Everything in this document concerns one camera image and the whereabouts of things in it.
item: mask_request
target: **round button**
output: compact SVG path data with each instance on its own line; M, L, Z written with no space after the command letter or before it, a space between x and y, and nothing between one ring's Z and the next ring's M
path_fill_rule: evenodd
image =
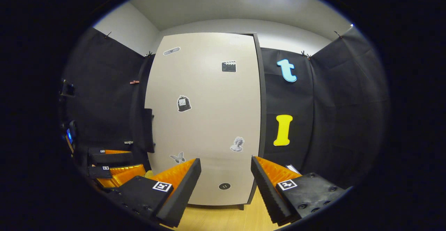
M229 183L221 183L218 186L218 188L221 189L221 190L226 190L226 189L229 189L230 187L231 187L231 184L229 184Z

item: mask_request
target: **white wall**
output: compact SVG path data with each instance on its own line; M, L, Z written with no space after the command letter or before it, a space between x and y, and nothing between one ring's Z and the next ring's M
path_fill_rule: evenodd
M207 20L161 31L152 49L156 51L164 36L191 32L256 32L260 47L286 50L294 53L317 53L331 40L310 31L264 20L225 19Z
M105 35L111 31L110 38L142 56L149 51L155 52L159 45L153 48L153 42L159 34L158 29L129 2L110 12L94 28Z

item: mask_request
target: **yellow object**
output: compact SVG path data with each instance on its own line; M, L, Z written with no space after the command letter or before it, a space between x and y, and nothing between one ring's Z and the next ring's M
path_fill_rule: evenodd
M65 135L65 139L68 142L68 146L70 147L71 153L75 153L75 150L73 149L73 146L70 143L70 139L68 138L68 135Z
M186 175L187 171L191 167L192 163L194 163L195 159L191 159L190 161L187 161L185 163L182 163L180 165L176 165L172 167L171 169L167 169L164 172L161 172L154 177L151 177L151 180L156 180L158 182L165 182L170 183L174 187L174 190L172 193L170 193L167 200L169 200L170 196L172 196L177 189L177 187L180 185L180 182L183 180L184 176Z
M105 150L105 154L115 154L115 153L130 153L130 152L121 150Z
M277 131L277 139L274 141L275 146L286 146L290 143L288 132L290 131L290 122L293 120L291 115L278 115L276 120L279 122L279 130Z
M152 170L147 171L145 173L144 177L146 177L148 179L152 178L153 177L153 171Z
M135 176L144 176L145 169L142 164L128 167L110 168L110 173L113 176L111 179L98 178L99 183L103 187L120 187Z
M279 182L284 182L285 180L291 180L302 176L274 162L257 156L255 158L260 163L260 166L262 166L263 171L265 171L265 174L268 176L268 179L271 181L272 185L274 185L274 188L276 188L276 185Z

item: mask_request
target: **yellow letter i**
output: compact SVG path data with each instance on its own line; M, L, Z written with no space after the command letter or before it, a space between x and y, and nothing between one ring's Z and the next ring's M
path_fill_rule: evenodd
M278 115L276 120L279 122L279 130L277 131L277 139L274 141L275 146L286 146L290 143L288 132L290 131L290 122L293 120L291 115Z

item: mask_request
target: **black fabric backdrop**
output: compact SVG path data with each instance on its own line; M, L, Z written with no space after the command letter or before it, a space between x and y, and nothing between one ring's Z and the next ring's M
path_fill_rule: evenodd
M266 137L263 157L280 165L292 164L302 168L308 152L313 126L313 79L308 58L292 52L262 48L266 87ZM282 77L277 61L288 59L294 65L296 82ZM291 115L287 146L274 146L279 122L277 115Z
M153 153L153 137L152 131L152 112L145 109L145 93L147 90L148 76L152 68L153 59L155 55L145 58L139 75L140 81L138 87L133 91L131 114L130 114L130 128L132 130L133 145L135 152L147 157L147 152Z
M133 145L130 129L132 96L145 58L116 40L90 28L79 38L62 78L75 86L75 97L67 98L67 118L78 126L77 156L86 172L88 148L130 150L134 163L149 169L147 154Z
M316 172L346 188L371 169L384 141L389 92L383 66L367 40L351 28L311 56L262 49L267 93L264 157ZM277 61L294 64L296 82L282 77ZM275 116L293 116L290 144L274 146Z

